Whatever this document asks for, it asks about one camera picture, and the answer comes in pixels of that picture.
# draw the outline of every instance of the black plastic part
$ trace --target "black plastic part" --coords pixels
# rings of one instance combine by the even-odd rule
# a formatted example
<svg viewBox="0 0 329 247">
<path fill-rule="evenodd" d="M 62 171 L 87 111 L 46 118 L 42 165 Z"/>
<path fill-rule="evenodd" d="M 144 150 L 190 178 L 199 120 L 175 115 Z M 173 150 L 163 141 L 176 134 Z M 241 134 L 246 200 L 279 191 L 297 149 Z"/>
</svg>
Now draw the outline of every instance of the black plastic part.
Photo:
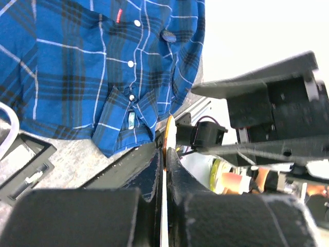
<svg viewBox="0 0 329 247">
<path fill-rule="evenodd" d="M 192 125 L 178 125 L 176 134 L 177 145 L 192 146 L 196 127 Z"/>
<path fill-rule="evenodd" d="M 176 125 L 190 125 L 192 121 L 191 113 L 187 112 L 182 117 L 176 120 Z"/>
<path fill-rule="evenodd" d="M 227 99 L 239 142 L 203 145 L 197 151 L 219 155 L 235 166 L 305 166 L 329 158 L 329 98 L 323 81 L 315 80 L 316 69 L 309 51 L 236 78 L 195 86 L 195 94 Z"/>
<path fill-rule="evenodd" d="M 169 148 L 166 155 L 169 246 L 189 246 L 185 231 L 184 200 L 192 193 L 213 192 L 186 171 L 174 149 Z"/>
<path fill-rule="evenodd" d="M 318 69 L 318 64 L 314 53 L 309 51 L 232 79 L 198 84 L 192 88 L 192 93 L 216 99 L 233 98 L 266 89 L 267 84 L 274 81 L 300 77 L 315 69 Z"/>
<path fill-rule="evenodd" d="M 298 199 L 216 195 L 184 169 L 174 149 L 166 162 L 169 246 L 317 245 Z"/>
<path fill-rule="evenodd" d="M 162 182 L 163 182 L 162 149 L 156 149 L 149 165 L 140 174 L 132 177 L 122 188 L 139 188 L 142 197 L 148 203 L 150 212 L 150 246 L 160 246 Z"/>
<path fill-rule="evenodd" d="M 291 165 L 291 171 L 290 173 L 293 174 L 293 175 L 303 175 L 303 174 L 307 174 L 308 171 L 307 171 L 307 168 L 306 166 L 300 166 L 298 164 L 293 164 Z"/>
<path fill-rule="evenodd" d="M 289 172 L 286 174 L 286 179 L 288 181 L 300 181 L 300 182 L 304 182 L 304 183 L 311 182 L 312 184 L 329 185 L 329 179 L 314 177 L 314 176 L 311 176 L 309 173 L 293 174 L 293 173 Z"/>
<path fill-rule="evenodd" d="M 82 188 L 108 189 L 119 188 L 145 169 L 153 158 L 155 143 L 132 149 L 96 176 L 83 184 Z"/>
<path fill-rule="evenodd" d="M 162 161 L 156 150 L 122 189 L 33 190 L 14 208 L 0 246 L 160 246 Z"/>
<path fill-rule="evenodd" d="M 177 125 L 176 143 L 193 149 L 221 145 L 227 129 L 214 122 L 198 122 L 196 126 Z"/>
<path fill-rule="evenodd" d="M 329 211 L 328 206 L 324 206 L 328 202 L 328 198 L 321 195 L 313 195 L 309 198 L 306 206 L 309 208 L 315 223 L 318 227 L 329 230 Z"/>
<path fill-rule="evenodd" d="M 56 152 L 56 148 L 50 143 L 26 134 L 19 134 L 17 136 L 13 145 L 3 158 L 23 144 L 27 145 L 35 153 L 35 156 L 0 185 L 0 200 L 11 206 L 14 206 L 17 199 L 32 190 L 39 181 L 54 169 L 54 165 L 48 158 Z M 32 176 L 36 176 L 36 179 L 31 182 L 26 180 Z"/>
<path fill-rule="evenodd" d="M 273 122 L 267 90 L 227 100 L 231 127 L 234 129 Z"/>
<path fill-rule="evenodd" d="M 160 148 L 163 146 L 163 133 L 161 133 L 160 131 L 156 131 L 155 132 L 155 147 L 156 148 Z"/>
<path fill-rule="evenodd" d="M 209 145 L 222 145 L 224 134 L 228 130 L 214 122 L 199 122 L 196 125 L 193 147 L 204 147 Z"/>
</svg>

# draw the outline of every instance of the shirt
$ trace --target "shirt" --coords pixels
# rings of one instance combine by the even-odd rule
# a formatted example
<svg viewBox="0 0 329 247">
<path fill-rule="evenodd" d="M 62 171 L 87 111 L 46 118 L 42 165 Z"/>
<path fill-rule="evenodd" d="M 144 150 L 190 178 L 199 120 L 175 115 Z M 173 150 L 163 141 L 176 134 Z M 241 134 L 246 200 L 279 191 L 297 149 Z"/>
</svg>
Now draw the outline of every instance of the shirt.
<svg viewBox="0 0 329 247">
<path fill-rule="evenodd" d="M 0 0 L 0 101 L 107 156 L 155 139 L 199 66 L 204 0 Z"/>
</svg>

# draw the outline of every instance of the cable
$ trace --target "cable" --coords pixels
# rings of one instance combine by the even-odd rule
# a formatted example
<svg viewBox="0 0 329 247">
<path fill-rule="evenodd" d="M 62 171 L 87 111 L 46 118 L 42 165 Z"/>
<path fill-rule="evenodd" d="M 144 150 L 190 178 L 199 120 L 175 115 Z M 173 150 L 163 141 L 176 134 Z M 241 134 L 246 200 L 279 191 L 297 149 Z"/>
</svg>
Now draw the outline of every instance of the cable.
<svg viewBox="0 0 329 247">
<path fill-rule="evenodd" d="M 14 110 L 2 102 L 0 102 L 0 110 L 3 110 L 7 114 L 11 125 L 9 134 L 0 145 L 0 160 L 1 160 L 3 156 L 6 154 L 6 152 L 8 151 L 8 149 L 11 147 L 11 145 L 14 143 L 17 135 L 19 134 L 20 122 Z"/>
<path fill-rule="evenodd" d="M 215 118 L 213 118 L 213 117 L 211 117 L 211 116 L 203 116 L 203 117 L 199 118 L 199 120 L 196 122 L 195 126 L 196 126 L 196 125 L 197 125 L 202 119 L 205 119 L 205 118 L 210 118 L 211 120 L 213 120 L 213 121 L 215 122 L 215 124 L 220 125 L 220 124 L 217 122 L 217 120 L 216 120 Z"/>
<path fill-rule="evenodd" d="M 198 119 L 198 121 L 196 122 L 195 126 L 197 126 L 197 124 L 198 124 L 201 120 L 203 120 L 203 119 L 205 119 L 205 118 L 210 118 L 211 120 L 213 120 L 213 121 L 215 122 L 215 124 L 217 124 L 218 126 L 220 126 L 220 124 L 218 123 L 218 121 L 217 121 L 215 118 L 211 117 L 211 116 L 202 116 L 201 118 Z M 191 151 L 187 151 L 188 148 L 189 148 L 189 147 L 187 147 L 186 151 L 185 151 L 180 157 L 183 157 L 183 156 L 185 156 L 185 155 L 188 155 L 188 154 L 191 154 L 191 153 L 195 153 L 195 152 L 196 152 L 196 150 L 194 150 L 194 149 L 191 150 Z"/>
<path fill-rule="evenodd" d="M 189 154 L 192 154 L 192 153 L 195 153 L 195 152 L 196 152 L 196 150 L 193 149 L 193 150 L 191 150 L 191 151 L 189 151 L 189 152 L 185 152 L 185 153 L 181 154 L 179 157 L 183 157 L 183 156 L 185 156 L 185 155 L 189 155 Z"/>
</svg>

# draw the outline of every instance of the wire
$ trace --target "wire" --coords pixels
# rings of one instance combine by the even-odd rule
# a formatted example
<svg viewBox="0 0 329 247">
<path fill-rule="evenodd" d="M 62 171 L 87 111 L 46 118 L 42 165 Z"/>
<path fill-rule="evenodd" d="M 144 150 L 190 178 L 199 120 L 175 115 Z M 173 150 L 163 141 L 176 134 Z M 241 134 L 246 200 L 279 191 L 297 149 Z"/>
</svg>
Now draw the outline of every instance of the wire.
<svg viewBox="0 0 329 247">
<path fill-rule="evenodd" d="M 185 156 L 185 155 L 189 155 L 189 154 L 192 154 L 192 153 L 195 153 L 195 152 L 196 152 L 196 150 L 193 149 L 193 150 L 191 150 L 191 151 L 189 151 L 189 152 L 185 152 L 185 153 L 181 154 L 179 157 L 183 157 L 183 156 Z"/>
<path fill-rule="evenodd" d="M 196 126 L 196 125 L 197 125 L 202 119 L 205 119 L 205 118 L 210 118 L 211 120 L 213 120 L 213 121 L 215 122 L 215 124 L 220 125 L 220 124 L 217 122 L 217 120 L 216 120 L 215 118 L 213 118 L 213 117 L 211 117 L 211 116 L 203 116 L 203 117 L 199 118 L 199 120 L 196 122 L 195 126 Z"/>
<path fill-rule="evenodd" d="M 205 118 L 210 118 L 211 120 L 213 120 L 213 121 L 215 122 L 215 124 L 217 124 L 218 126 L 220 126 L 220 124 L 217 122 L 217 120 L 216 120 L 215 118 L 211 117 L 211 116 L 202 116 L 201 118 L 198 119 L 198 121 L 196 122 L 195 126 L 197 126 L 197 124 L 198 124 L 201 120 L 203 120 L 203 119 L 205 119 Z M 185 152 L 184 152 L 180 157 L 183 157 L 183 156 L 185 156 L 185 155 L 188 155 L 188 154 L 191 154 L 191 153 L 195 153 L 195 152 L 196 152 L 195 149 L 193 149 L 193 150 L 191 150 L 191 151 L 187 151 L 188 149 L 189 149 L 189 147 L 187 147 L 187 149 L 185 150 Z"/>
</svg>

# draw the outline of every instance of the black plastic bracket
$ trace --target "black plastic bracket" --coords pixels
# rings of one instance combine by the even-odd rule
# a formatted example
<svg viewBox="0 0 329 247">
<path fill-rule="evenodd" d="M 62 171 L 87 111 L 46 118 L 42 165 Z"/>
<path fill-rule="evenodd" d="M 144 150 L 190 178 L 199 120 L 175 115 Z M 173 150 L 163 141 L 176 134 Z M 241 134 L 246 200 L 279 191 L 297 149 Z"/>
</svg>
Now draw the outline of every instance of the black plastic bracket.
<svg viewBox="0 0 329 247">
<path fill-rule="evenodd" d="M 198 122 L 196 126 L 177 125 L 176 141 L 178 145 L 192 149 L 212 145 L 222 145 L 224 134 L 228 130 L 214 122 Z"/>
<path fill-rule="evenodd" d="M 54 169 L 54 165 L 48 158 L 56 152 L 56 148 L 50 143 L 26 134 L 17 136 L 3 159 L 18 146 L 24 144 L 35 153 L 35 156 L 0 185 L 0 200 L 11 206 Z"/>
<path fill-rule="evenodd" d="M 329 185 L 329 179 L 311 176 L 306 166 L 294 163 L 291 165 L 291 171 L 286 173 L 286 179 L 289 181 L 312 182 L 313 184 Z"/>
</svg>

